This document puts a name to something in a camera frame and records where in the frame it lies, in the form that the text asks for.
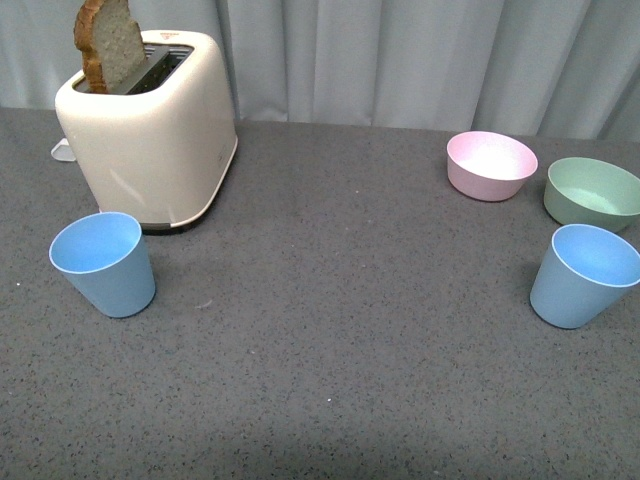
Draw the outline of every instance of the cup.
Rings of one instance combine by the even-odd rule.
[[[142,228],[125,213],[96,213],[73,222],[51,243],[49,259],[108,317],[134,315],[155,295]]]
[[[546,322],[578,328],[640,283],[640,254],[593,225],[560,227],[531,289],[531,306]]]

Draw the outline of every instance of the bread slice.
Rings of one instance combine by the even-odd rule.
[[[110,93],[145,60],[140,26],[128,0],[86,0],[73,29],[93,93]]]

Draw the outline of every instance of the green bowl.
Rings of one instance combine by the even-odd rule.
[[[549,167],[544,206],[563,225],[617,232],[640,217],[640,179],[593,158],[563,158]]]

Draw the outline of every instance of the table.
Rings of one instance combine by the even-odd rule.
[[[573,331],[528,303],[547,167],[640,175],[639,144],[517,137],[540,168],[484,203],[447,180],[452,132],[237,133],[202,222],[146,236],[155,299],[114,320],[48,260],[97,211],[55,113],[0,109],[0,476],[640,475],[640,290]]]

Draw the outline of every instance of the toaster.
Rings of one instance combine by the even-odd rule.
[[[145,230],[184,227],[209,208],[238,145],[222,53],[208,35],[142,32],[147,61],[109,94],[79,71],[58,120],[100,211]]]

